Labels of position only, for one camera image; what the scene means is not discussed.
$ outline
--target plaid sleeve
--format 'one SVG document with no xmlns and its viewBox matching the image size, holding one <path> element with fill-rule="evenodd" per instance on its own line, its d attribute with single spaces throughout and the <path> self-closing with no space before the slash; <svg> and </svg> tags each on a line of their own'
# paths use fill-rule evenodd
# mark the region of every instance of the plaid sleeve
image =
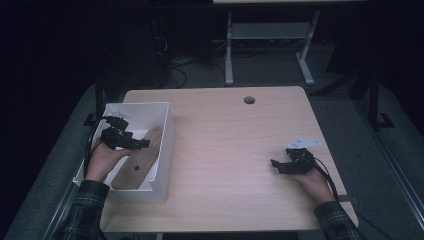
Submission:
<svg viewBox="0 0 424 240">
<path fill-rule="evenodd" d="M 315 216 L 328 240 L 365 239 L 339 202 L 321 204 L 315 209 Z"/>
<path fill-rule="evenodd" d="M 100 218 L 109 186 L 85 180 L 53 239 L 99 239 Z"/>
</svg>

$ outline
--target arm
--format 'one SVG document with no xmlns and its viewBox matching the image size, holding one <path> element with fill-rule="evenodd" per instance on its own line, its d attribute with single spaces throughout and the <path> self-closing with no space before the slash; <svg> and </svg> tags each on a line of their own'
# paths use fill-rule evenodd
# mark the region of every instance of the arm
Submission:
<svg viewBox="0 0 424 240">
<path fill-rule="evenodd" d="M 316 169 L 312 169 L 306 174 L 288 176 L 302 184 L 317 202 L 315 216 L 326 239 L 365 239 L 340 203 L 335 201 L 327 180 Z"/>
<path fill-rule="evenodd" d="M 104 143 L 94 149 L 85 180 L 64 221 L 56 229 L 53 239 L 99 239 L 100 218 L 109 186 L 103 181 L 118 161 L 131 154 L 130 150 L 112 150 Z"/>
</svg>

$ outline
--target white metal frame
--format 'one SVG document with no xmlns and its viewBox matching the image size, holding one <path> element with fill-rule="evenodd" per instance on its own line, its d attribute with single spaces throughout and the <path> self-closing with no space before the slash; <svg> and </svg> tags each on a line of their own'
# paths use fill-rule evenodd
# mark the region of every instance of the white metal frame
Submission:
<svg viewBox="0 0 424 240">
<path fill-rule="evenodd" d="M 233 23 L 232 13 L 228 13 L 227 54 L 225 56 L 225 86 L 233 86 L 233 66 L 231 61 L 232 39 L 305 39 L 303 49 L 296 53 L 296 59 L 306 84 L 313 85 L 314 80 L 306 55 L 314 36 L 320 11 L 315 11 L 310 22 L 301 23 Z"/>
</svg>

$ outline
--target table top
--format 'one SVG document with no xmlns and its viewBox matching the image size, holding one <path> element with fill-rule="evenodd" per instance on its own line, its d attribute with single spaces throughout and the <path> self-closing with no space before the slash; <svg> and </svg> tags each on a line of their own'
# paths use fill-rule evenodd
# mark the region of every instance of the table top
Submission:
<svg viewBox="0 0 424 240">
<path fill-rule="evenodd" d="M 244 98 L 255 98 L 246 104 Z M 300 87 L 130 91 L 124 102 L 169 102 L 176 134 L 165 203 L 106 201 L 106 232 L 288 231 L 319 229 L 304 189 L 271 166 L 290 161 L 287 144 L 308 148 L 346 190 Z M 357 224 L 350 202 L 343 208 Z"/>
</svg>

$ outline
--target hand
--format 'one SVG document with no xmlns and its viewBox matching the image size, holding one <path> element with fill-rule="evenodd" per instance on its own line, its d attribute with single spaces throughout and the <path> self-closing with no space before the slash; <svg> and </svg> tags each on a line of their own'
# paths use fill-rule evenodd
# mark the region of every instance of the hand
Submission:
<svg viewBox="0 0 424 240">
<path fill-rule="evenodd" d="M 119 160 L 130 155 L 131 152 L 129 149 L 113 150 L 105 143 L 100 142 L 91 154 L 85 180 L 103 182 Z"/>
<path fill-rule="evenodd" d="M 328 187 L 327 180 L 316 169 L 312 169 L 306 174 L 287 175 L 303 185 L 305 190 L 311 195 L 318 205 L 325 202 L 335 201 L 333 194 Z"/>
</svg>

